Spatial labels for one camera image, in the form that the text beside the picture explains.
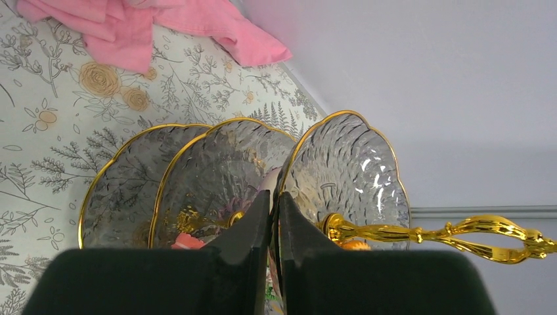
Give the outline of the three-tier glass cake stand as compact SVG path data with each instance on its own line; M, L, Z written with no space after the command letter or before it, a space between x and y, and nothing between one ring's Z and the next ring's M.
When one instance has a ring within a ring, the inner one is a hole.
M411 228L411 212L388 141L353 112L332 114L299 140L254 119L215 127L167 124L126 142L92 181L79 218L81 248L168 248L180 233L208 243L251 206L276 167L275 194L288 193L310 222L341 244L373 249L442 242L498 263L511 258L457 238L486 223L526 241L508 219L470 217L438 232Z

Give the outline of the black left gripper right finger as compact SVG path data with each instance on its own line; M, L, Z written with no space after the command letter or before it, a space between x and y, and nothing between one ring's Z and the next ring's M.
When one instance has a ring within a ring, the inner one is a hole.
M349 251L278 198L286 314L494 314L473 264L451 251Z

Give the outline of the white glazed donut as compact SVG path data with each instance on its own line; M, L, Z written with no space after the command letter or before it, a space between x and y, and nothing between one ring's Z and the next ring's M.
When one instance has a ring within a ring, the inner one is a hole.
M275 191L277 189L277 182L278 182L278 179L279 179L280 171L281 171L280 167L276 167L274 169L271 169L264 176L263 180L261 181L261 183L259 184L259 186L257 188L257 192L264 191L264 190L269 191L269 193L270 193L269 211L271 211L272 208L273 208L274 195L275 195Z

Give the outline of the orange swirl cookie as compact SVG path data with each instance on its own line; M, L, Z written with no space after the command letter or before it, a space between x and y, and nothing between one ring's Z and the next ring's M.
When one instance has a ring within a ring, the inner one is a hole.
M361 240L349 240L342 242L340 244L342 249L352 250L352 251L370 251L371 247L366 242Z

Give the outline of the pink cake slice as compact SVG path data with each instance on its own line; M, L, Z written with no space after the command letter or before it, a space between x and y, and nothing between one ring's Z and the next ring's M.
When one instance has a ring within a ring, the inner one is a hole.
M200 249L205 243L187 233L180 233L175 242L171 245L172 249Z

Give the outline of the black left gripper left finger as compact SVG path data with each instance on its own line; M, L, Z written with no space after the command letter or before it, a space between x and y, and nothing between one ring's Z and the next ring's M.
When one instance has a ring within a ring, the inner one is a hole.
M263 314L270 192L201 249L72 249L25 314Z

